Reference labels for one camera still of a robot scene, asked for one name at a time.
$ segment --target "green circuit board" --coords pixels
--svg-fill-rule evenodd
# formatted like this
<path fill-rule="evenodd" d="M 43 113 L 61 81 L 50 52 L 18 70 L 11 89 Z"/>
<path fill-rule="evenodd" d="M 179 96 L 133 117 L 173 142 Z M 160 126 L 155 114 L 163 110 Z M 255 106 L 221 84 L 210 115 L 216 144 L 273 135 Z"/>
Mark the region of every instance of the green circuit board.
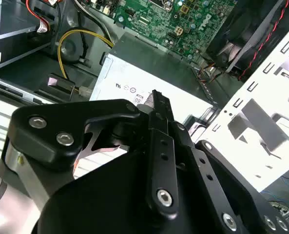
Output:
<path fill-rule="evenodd" d="M 168 9 L 165 2 L 171 3 Z M 236 0 L 120 0 L 109 15 L 142 36 L 197 61 Z"/>

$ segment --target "rectangular hole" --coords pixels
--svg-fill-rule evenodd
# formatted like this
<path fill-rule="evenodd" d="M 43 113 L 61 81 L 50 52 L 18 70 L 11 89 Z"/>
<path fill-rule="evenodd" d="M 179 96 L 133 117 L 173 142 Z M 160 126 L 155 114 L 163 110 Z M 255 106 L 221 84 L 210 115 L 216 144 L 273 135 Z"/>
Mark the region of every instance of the rectangular hole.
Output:
<path fill-rule="evenodd" d="M 33 102 L 36 103 L 36 104 L 38 104 L 38 105 L 42 105 L 42 104 L 43 104 L 42 101 L 40 101 L 40 100 L 37 99 L 37 98 L 33 98 Z"/>
<path fill-rule="evenodd" d="M 289 50 L 289 41 L 285 44 L 285 46 L 281 49 L 281 53 L 285 54 Z"/>
<path fill-rule="evenodd" d="M 236 100 L 236 102 L 233 104 L 233 106 L 234 106 L 235 108 L 237 108 L 237 107 L 239 107 L 239 106 L 242 104 L 242 102 L 243 102 L 243 100 L 238 99 L 238 100 Z"/>
<path fill-rule="evenodd" d="M 256 88 L 256 86 L 258 85 L 258 83 L 255 83 L 255 81 L 248 87 L 248 91 L 249 92 L 252 92 L 255 88 Z"/>
<path fill-rule="evenodd" d="M 8 93 L 14 94 L 14 95 L 16 95 L 16 96 L 18 96 L 18 97 L 20 97 L 20 98 L 23 97 L 23 93 L 20 93 L 20 92 L 18 92 L 18 91 L 16 91 L 16 90 L 10 89 L 10 88 L 2 85 L 2 84 L 0 84 L 0 89 L 2 89 L 2 90 L 4 90 L 4 91 L 7 91 Z"/>
<path fill-rule="evenodd" d="M 216 124 L 216 126 L 214 126 L 214 128 L 212 129 L 212 131 L 213 131 L 213 132 L 216 132 L 219 128 L 220 128 L 220 125 Z"/>
<path fill-rule="evenodd" d="M 268 64 L 268 66 L 263 70 L 264 74 L 268 74 L 269 71 L 271 71 L 271 69 L 274 67 L 274 64 L 272 64 L 271 62 Z"/>

